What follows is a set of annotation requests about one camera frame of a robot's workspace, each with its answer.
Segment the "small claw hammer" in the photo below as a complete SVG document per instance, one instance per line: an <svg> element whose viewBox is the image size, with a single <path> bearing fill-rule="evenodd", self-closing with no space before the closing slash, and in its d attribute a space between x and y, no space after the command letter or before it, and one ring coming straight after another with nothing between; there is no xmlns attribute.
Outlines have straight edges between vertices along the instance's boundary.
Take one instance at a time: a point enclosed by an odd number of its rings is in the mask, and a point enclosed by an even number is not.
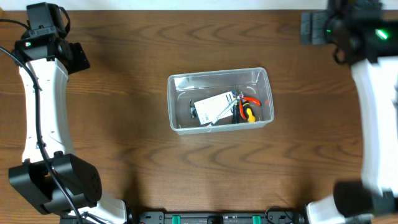
<svg viewBox="0 0 398 224"><path fill-rule="evenodd" d="M195 119L197 117L197 111L195 105L193 104L192 100L189 101L189 109L190 109L190 117L191 119Z"/></svg>

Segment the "thin yellow black screwdriver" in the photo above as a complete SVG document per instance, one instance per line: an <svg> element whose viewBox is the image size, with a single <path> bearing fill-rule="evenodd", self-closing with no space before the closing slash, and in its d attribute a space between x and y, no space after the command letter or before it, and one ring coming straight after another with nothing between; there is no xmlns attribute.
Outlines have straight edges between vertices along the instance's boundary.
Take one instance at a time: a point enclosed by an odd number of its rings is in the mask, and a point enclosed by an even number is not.
<svg viewBox="0 0 398 224"><path fill-rule="evenodd" d="M236 92L236 85L234 85L234 90L233 90L234 97L237 98L238 94ZM237 124L239 123L239 110L238 110L238 103L235 103L233 106L233 118L232 118L232 123Z"/></svg>

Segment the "stubby yellow black screwdriver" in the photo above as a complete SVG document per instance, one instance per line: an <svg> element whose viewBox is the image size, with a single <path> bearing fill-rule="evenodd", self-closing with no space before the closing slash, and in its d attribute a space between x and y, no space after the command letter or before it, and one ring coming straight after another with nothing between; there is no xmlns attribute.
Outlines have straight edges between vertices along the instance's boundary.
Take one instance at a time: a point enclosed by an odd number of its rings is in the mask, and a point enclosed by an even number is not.
<svg viewBox="0 0 398 224"><path fill-rule="evenodd" d="M244 120L248 123L253 123L256 121L256 117L254 115L254 111L251 108L251 105L248 101L245 101L242 105Z"/></svg>

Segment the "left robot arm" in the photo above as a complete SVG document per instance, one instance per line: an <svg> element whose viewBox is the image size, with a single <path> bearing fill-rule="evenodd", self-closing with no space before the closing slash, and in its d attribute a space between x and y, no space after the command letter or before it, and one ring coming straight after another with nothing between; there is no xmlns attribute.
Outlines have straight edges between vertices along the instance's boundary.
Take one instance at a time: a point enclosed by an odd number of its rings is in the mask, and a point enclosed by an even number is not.
<svg viewBox="0 0 398 224"><path fill-rule="evenodd" d="M9 169L9 182L39 213L63 223L127 223L125 202L103 191L98 170L76 156L70 139L67 83L90 65L67 33L33 27L11 52L24 84L27 134L22 164Z"/></svg>

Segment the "red handled pliers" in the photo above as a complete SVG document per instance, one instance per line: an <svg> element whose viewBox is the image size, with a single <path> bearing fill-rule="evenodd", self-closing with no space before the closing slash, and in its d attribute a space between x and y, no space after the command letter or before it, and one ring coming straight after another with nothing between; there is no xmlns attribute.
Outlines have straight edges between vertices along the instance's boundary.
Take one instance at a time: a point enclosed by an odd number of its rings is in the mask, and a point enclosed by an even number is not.
<svg viewBox="0 0 398 224"><path fill-rule="evenodd" d="M251 103L254 103L256 106L261 106L261 102L257 98L244 95L243 99L239 100L239 113L243 120L244 120L244 115L243 115L242 105L245 101L248 101L250 105L251 105Z"/></svg>

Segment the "silver wrench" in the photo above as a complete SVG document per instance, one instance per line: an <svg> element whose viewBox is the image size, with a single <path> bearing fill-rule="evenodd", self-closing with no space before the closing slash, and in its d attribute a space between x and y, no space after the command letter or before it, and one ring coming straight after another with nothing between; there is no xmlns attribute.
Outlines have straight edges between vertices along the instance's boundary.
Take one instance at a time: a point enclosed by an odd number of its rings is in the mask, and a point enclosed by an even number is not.
<svg viewBox="0 0 398 224"><path fill-rule="evenodd" d="M229 103L229 105L215 118L213 119L208 127L214 126L228 111L231 110L236 104L238 104L238 101L243 99L244 95L240 93L232 102Z"/></svg>

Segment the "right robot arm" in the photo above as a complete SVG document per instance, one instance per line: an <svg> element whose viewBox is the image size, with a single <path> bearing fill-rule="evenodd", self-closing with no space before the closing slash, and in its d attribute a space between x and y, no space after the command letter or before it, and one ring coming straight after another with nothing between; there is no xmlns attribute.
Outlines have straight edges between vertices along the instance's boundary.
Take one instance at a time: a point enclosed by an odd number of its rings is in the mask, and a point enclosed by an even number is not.
<svg viewBox="0 0 398 224"><path fill-rule="evenodd" d="M356 85L363 133L359 180L338 181L333 193L305 207L304 223L370 223L397 213L397 21L369 12L332 10L301 15L304 44L335 44Z"/></svg>

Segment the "blue white cardboard box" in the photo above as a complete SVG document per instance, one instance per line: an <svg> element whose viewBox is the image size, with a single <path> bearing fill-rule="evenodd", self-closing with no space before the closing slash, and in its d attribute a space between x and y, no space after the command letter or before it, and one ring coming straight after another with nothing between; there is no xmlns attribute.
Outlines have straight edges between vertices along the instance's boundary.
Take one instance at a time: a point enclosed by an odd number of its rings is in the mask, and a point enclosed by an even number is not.
<svg viewBox="0 0 398 224"><path fill-rule="evenodd" d="M194 102L200 124L204 125L212 122L234 99L234 92L228 91Z"/></svg>

